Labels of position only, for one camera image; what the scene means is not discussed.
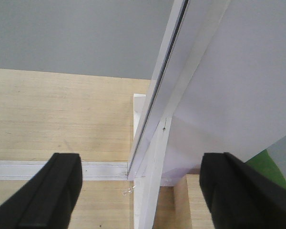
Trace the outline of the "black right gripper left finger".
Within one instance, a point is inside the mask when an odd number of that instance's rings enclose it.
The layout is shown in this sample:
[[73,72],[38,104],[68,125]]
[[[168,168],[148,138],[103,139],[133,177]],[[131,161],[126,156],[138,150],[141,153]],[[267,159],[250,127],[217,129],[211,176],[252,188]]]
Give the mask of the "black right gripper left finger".
[[55,153],[0,205],[0,229],[66,229],[82,188],[79,154]]

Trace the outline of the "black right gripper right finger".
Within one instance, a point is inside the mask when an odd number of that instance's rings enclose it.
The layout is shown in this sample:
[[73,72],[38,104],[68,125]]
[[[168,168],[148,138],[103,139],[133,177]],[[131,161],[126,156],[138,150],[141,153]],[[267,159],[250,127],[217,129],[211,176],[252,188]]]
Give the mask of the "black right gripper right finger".
[[230,153],[205,153],[200,187],[216,229],[286,229],[286,189]]

